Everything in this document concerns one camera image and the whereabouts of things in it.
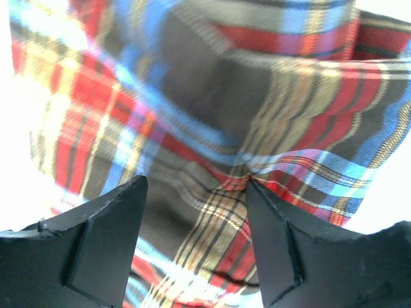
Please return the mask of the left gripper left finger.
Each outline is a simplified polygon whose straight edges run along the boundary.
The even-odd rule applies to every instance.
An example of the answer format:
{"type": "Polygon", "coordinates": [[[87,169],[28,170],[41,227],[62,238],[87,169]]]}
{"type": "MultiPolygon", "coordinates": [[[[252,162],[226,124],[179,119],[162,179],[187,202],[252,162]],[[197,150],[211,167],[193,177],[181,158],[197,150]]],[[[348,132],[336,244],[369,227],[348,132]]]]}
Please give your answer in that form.
{"type": "Polygon", "coordinates": [[[20,231],[1,232],[2,307],[121,307],[148,190],[136,176],[20,231]]]}

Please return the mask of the red brown plaid shirt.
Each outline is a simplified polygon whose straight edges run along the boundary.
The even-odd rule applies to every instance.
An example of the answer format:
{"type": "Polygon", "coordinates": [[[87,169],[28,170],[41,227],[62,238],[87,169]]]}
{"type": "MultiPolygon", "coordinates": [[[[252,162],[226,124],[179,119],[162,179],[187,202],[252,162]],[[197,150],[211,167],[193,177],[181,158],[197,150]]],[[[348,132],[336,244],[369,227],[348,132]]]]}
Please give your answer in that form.
{"type": "Polygon", "coordinates": [[[354,1],[8,7],[52,212],[148,179],[123,307],[259,307],[247,182],[342,227],[410,131],[410,24],[354,1]]]}

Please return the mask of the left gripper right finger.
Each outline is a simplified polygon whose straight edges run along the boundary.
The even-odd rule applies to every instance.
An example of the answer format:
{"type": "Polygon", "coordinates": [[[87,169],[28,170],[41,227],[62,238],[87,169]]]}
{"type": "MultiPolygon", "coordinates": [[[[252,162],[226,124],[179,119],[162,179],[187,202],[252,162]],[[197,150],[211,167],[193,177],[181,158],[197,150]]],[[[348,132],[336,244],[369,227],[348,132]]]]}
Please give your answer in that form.
{"type": "Polygon", "coordinates": [[[255,180],[247,216],[265,307],[409,307],[410,223],[365,235],[289,204],[255,180]]]}

